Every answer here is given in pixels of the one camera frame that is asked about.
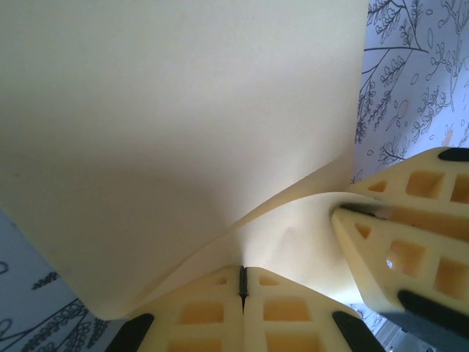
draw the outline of plant illustration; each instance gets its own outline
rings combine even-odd
[[[401,13],[405,14],[405,19],[401,21]],[[419,0],[413,0],[410,7],[405,1],[398,4],[394,0],[376,0],[368,6],[367,25],[373,25],[377,34],[381,35],[381,44],[390,37],[394,30],[399,28],[403,46],[382,46],[378,48],[365,48],[367,51],[384,51],[377,64],[368,70],[362,72],[362,75],[368,75],[363,86],[360,89],[358,98],[358,120],[355,127],[355,143],[361,143],[366,137],[368,125],[374,123],[376,130],[384,120],[388,112],[388,104],[392,99],[392,92],[396,86],[402,71],[405,68],[410,56],[414,51],[429,53],[418,43],[416,29],[423,15],[423,4]],[[408,51],[408,54],[398,54],[389,61],[388,55],[398,50]],[[380,74],[380,82],[385,87],[384,92],[376,100],[376,79],[375,74],[378,68],[383,67]]]
[[[103,336],[108,322],[95,318],[92,328],[87,317],[89,310],[74,299],[38,324],[14,334],[7,335],[13,325],[12,319],[3,319],[0,321],[0,352],[10,348],[21,352],[79,352],[85,345],[90,349]],[[65,338],[57,339],[55,334],[62,330],[70,332]]]
[[[60,275],[57,272],[52,271],[49,274],[47,274],[47,276],[45,276],[43,279],[40,279],[39,281],[35,282],[32,285],[31,289],[37,290],[38,288],[44,287],[50,284],[51,282],[56,281],[59,277]]]
[[[352,179],[350,180],[350,183],[357,183],[358,181],[361,181],[362,174],[363,174],[363,169],[361,169],[359,172],[357,172],[356,175],[352,177]]]
[[[433,119],[451,104],[447,101],[446,93],[440,92],[440,86],[437,86],[432,93],[429,92],[429,88],[426,88],[422,101],[424,102],[423,106],[417,108],[417,112],[422,116],[421,122],[415,121],[412,128],[412,132],[415,134],[412,138],[414,143],[418,141],[421,134],[429,131]]]
[[[410,141],[407,138],[404,138],[401,143],[401,134],[394,136],[392,142],[385,142],[380,148],[378,161],[381,164],[378,166],[377,172],[381,171],[385,166],[389,167],[399,161],[405,160],[409,144]]]
[[[464,147],[466,142],[469,138],[469,123],[466,125],[466,129],[464,130],[464,135],[461,138],[461,141],[458,144],[458,147]]]

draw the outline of line-drawn leaf pattern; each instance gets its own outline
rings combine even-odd
[[[95,345],[95,343],[103,336],[104,332],[108,328],[109,322],[107,320],[101,320],[95,318],[95,323],[93,326],[93,332],[91,337],[89,338],[88,344],[86,348],[90,349]]]
[[[65,340],[64,352],[80,352],[90,331],[91,323],[79,323]]]
[[[87,314],[88,309],[86,309],[79,300],[73,301],[43,322],[45,325],[37,334],[29,339],[21,349],[21,352],[33,351],[42,342],[45,342],[50,336],[57,333],[61,327],[66,326],[70,321],[77,317],[84,318]]]
[[[384,67],[384,75],[381,75],[381,83],[384,84],[384,87],[387,87],[388,85],[394,83],[397,81],[399,78],[399,75],[402,72],[402,68],[405,65],[406,60],[401,58],[400,55],[398,55],[397,58],[391,60],[391,66],[385,66]]]
[[[57,272],[52,271],[49,274],[47,274],[43,279],[39,279],[39,281],[35,282],[32,285],[31,289],[37,290],[38,288],[44,287],[50,284],[51,282],[56,281],[59,277],[60,275]]]
[[[380,125],[381,120],[383,120],[388,110],[388,104],[390,101],[391,101],[391,91],[387,90],[386,92],[384,92],[384,96],[381,99],[380,103],[376,106],[376,109],[373,111],[373,114],[371,114],[368,119],[368,123],[376,120],[374,123],[375,130]]]
[[[381,18],[381,26],[376,26],[376,33],[381,34],[381,44],[389,37],[394,29],[396,29],[401,16],[401,7],[395,10],[389,7]]]
[[[469,138],[469,123],[466,126],[466,129],[464,130],[464,135],[462,136],[461,141],[458,144],[458,147],[459,148],[464,147],[466,142],[468,141],[468,138]]]
[[[385,142],[380,148],[380,157],[378,158],[378,161],[381,163],[378,165],[376,171],[379,172],[384,169],[385,166],[388,167],[394,165],[398,161],[405,160],[409,145],[410,141],[407,137],[404,137],[401,143],[400,133],[394,136],[392,141]]]

